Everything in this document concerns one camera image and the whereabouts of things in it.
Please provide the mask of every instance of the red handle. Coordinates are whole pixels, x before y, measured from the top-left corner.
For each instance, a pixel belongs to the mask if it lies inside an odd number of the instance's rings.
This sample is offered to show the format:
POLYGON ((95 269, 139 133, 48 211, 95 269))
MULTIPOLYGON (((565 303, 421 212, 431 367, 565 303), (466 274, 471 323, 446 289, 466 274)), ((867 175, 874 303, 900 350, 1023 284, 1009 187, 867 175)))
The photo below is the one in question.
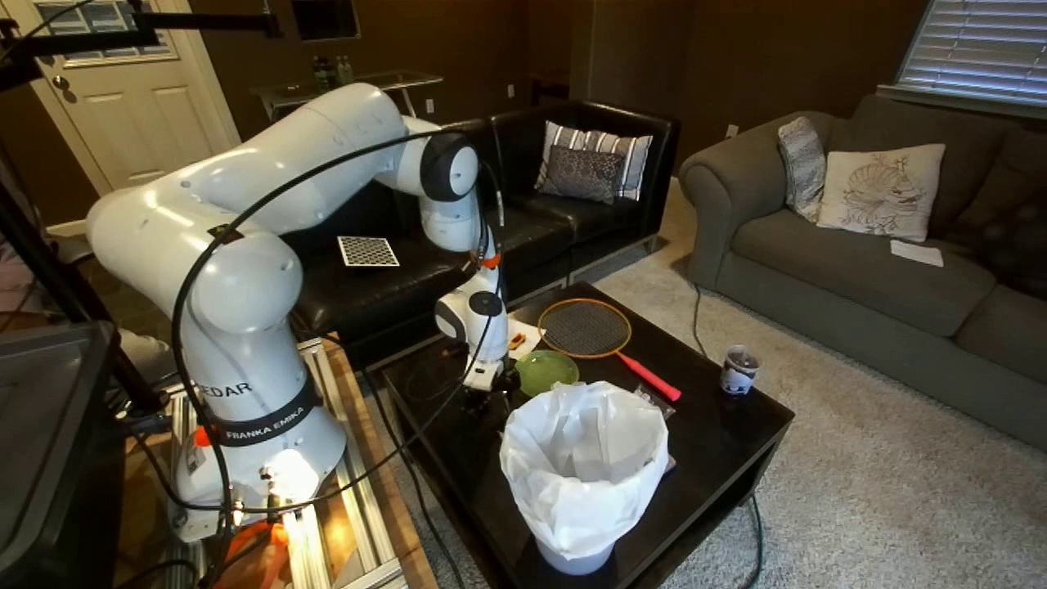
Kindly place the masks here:
POLYGON ((617 359, 636 374, 641 377, 662 398, 668 404, 676 404, 682 398, 682 390, 668 380, 662 380, 657 374, 652 374, 641 359, 627 357, 627 354, 617 354, 617 359))

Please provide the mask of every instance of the coffee table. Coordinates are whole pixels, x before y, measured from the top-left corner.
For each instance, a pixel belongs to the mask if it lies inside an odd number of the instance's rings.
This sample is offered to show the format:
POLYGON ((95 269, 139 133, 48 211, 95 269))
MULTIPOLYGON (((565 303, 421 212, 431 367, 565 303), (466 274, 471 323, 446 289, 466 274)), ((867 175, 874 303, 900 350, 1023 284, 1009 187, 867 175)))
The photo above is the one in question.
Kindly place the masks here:
MULTIPOLYGON (((528 300, 514 314, 533 320, 550 300, 580 295, 604 299, 592 284, 574 284, 528 300)), ((611 560, 592 577, 550 568, 509 498, 499 449, 507 409, 519 404, 514 392, 467 392, 446 404, 457 390, 466 367, 466 347, 446 337, 370 367, 370 380, 392 392, 406 434, 415 432, 412 449, 491 585, 657 585, 754 494, 791 423, 791 413, 759 390, 742 398, 722 396, 718 363, 636 311, 623 311, 636 327, 626 354, 683 390, 683 398, 668 415, 676 466, 662 477, 641 523, 616 544, 611 560)), ((582 380, 610 380, 623 390, 637 387, 616 357, 585 359, 580 371, 582 380)))

